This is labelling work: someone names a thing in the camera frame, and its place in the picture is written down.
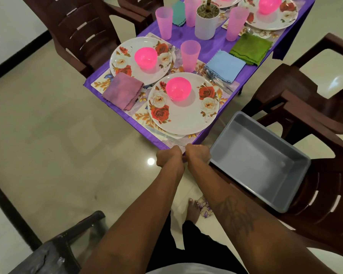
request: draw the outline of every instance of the purple napkin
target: purple napkin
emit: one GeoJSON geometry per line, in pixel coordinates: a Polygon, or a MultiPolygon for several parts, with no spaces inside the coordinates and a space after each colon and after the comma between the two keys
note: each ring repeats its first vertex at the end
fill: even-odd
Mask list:
{"type": "Polygon", "coordinates": [[[143,86],[143,82],[120,72],[113,78],[102,96],[121,110],[129,111],[135,104],[143,86]]]}

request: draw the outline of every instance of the white pot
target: white pot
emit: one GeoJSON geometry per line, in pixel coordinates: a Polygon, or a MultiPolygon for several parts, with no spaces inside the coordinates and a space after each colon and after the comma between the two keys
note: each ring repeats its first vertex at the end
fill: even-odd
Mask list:
{"type": "Polygon", "coordinates": [[[197,15],[196,15],[195,35],[199,39],[202,39],[202,40],[208,40],[214,37],[217,24],[218,24],[218,19],[220,16],[220,11],[216,17],[210,18],[210,19],[200,17],[197,12],[196,14],[197,15]]]}

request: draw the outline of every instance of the knife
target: knife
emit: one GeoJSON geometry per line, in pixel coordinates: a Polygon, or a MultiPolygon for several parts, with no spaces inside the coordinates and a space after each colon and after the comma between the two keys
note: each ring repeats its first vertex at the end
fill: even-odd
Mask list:
{"type": "Polygon", "coordinates": [[[164,133],[158,131],[157,129],[151,128],[150,126],[145,126],[145,128],[146,128],[149,132],[151,132],[151,133],[155,133],[155,134],[158,134],[158,135],[160,135],[160,136],[162,136],[162,137],[165,137],[165,138],[171,140],[172,142],[174,142],[174,143],[176,143],[176,144],[178,144],[178,145],[180,145],[180,146],[185,146],[185,143],[183,143],[182,141],[180,141],[180,140],[178,140],[178,139],[176,139],[176,138],[174,138],[174,137],[171,137],[171,136],[169,136],[169,135],[166,135],[166,134],[164,134],[164,133]]]}

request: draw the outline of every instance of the purple tablecloth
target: purple tablecloth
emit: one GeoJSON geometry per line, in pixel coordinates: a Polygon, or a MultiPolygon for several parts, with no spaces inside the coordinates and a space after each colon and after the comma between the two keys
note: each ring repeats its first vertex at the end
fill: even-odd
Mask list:
{"type": "MultiPolygon", "coordinates": [[[[272,49],[267,53],[265,56],[263,62],[265,59],[270,55],[271,52],[273,52],[273,58],[274,59],[281,59],[285,57],[287,54],[289,48],[291,47],[291,44],[293,40],[295,39],[298,31],[300,30],[303,22],[305,21],[307,15],[309,14],[312,6],[314,5],[315,0],[305,0],[304,6],[300,9],[298,12],[298,18],[296,22],[286,28],[284,33],[279,37],[277,42],[274,44],[272,49]]],[[[143,32],[141,32],[138,36],[145,36],[149,32],[152,32],[153,34],[160,36],[160,31],[157,22],[155,21],[152,23],[149,27],[147,27],[143,32]]],[[[207,63],[218,50],[224,50],[226,52],[229,52],[233,45],[236,43],[236,41],[227,41],[226,40],[226,30],[218,27],[216,29],[215,36],[208,40],[203,41],[194,35],[194,27],[188,27],[187,25],[184,25],[182,27],[178,27],[173,25],[173,31],[172,31],[172,37],[168,40],[169,43],[173,44],[174,46],[180,48],[180,45],[186,41],[186,40],[196,40],[201,44],[201,52],[199,54],[198,59],[207,63]]],[[[98,70],[96,70],[89,78],[86,79],[84,86],[88,88],[95,96],[97,96],[102,102],[104,102],[106,105],[108,105],[111,109],[113,109],[117,114],[119,114],[123,119],[125,119],[130,125],[132,125],[139,133],[144,135],[148,140],[150,140],[156,147],[159,149],[168,149],[163,142],[161,142],[158,138],[156,138],[154,135],[152,135],[147,129],[145,129],[141,124],[139,124],[136,120],[134,120],[131,116],[125,114],[122,110],[120,110],[118,107],[113,105],[112,103],[105,100],[101,93],[98,92],[94,87],[91,86],[91,84],[100,76],[102,75],[107,69],[109,68],[109,61],[107,61],[105,64],[103,64],[98,70]]],[[[255,71],[258,69],[258,66],[250,66],[245,65],[242,71],[238,74],[235,81],[237,81],[240,86],[236,91],[231,94],[229,100],[226,103],[229,103],[235,95],[238,93],[238,91],[244,86],[244,84],[249,80],[249,78],[255,73],[255,71]]],[[[226,108],[226,105],[218,112],[215,121],[218,119],[218,117],[222,114],[224,111],[224,108],[226,108]]],[[[212,128],[213,124],[211,124],[209,127],[207,127],[205,130],[203,130],[195,139],[193,142],[194,144],[200,144],[208,135],[212,128]]]]}

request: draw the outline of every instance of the chair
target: chair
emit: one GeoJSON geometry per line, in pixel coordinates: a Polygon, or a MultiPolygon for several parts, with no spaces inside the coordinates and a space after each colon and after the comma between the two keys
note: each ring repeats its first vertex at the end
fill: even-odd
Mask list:
{"type": "Polygon", "coordinates": [[[164,6],[164,0],[117,0],[121,8],[128,9],[147,19],[150,25],[156,20],[155,11],[164,6]]]}
{"type": "Polygon", "coordinates": [[[136,34],[147,27],[144,17],[103,0],[23,1],[50,31],[57,53],[85,78],[103,65],[121,43],[110,15],[134,23],[136,34]]]}
{"type": "MultiPolygon", "coordinates": [[[[317,120],[320,123],[336,134],[343,134],[343,89],[326,99],[317,93],[317,85],[300,72],[300,68],[304,64],[325,49],[331,49],[343,55],[343,40],[329,33],[291,66],[281,64],[261,84],[242,111],[253,116],[263,107],[264,111],[269,113],[279,107],[276,99],[280,97],[282,91],[288,90],[316,110],[317,120]]],[[[294,141],[290,142],[291,144],[308,135],[307,130],[302,130],[295,123],[290,129],[297,130],[296,137],[294,141]]]]}
{"type": "MultiPolygon", "coordinates": [[[[245,193],[278,219],[295,228],[307,247],[335,252],[343,256],[343,141],[313,119],[304,108],[286,102],[276,109],[282,118],[294,118],[321,139],[335,153],[333,159],[313,159],[289,210],[278,213],[216,166],[215,172],[245,193]]],[[[261,124],[270,124],[265,118],[261,124]]]]}
{"type": "Polygon", "coordinates": [[[89,245],[94,248],[107,231],[103,212],[94,212],[75,226],[42,244],[9,274],[79,273],[81,266],[73,255],[70,245],[88,229],[90,229],[89,245]]]}

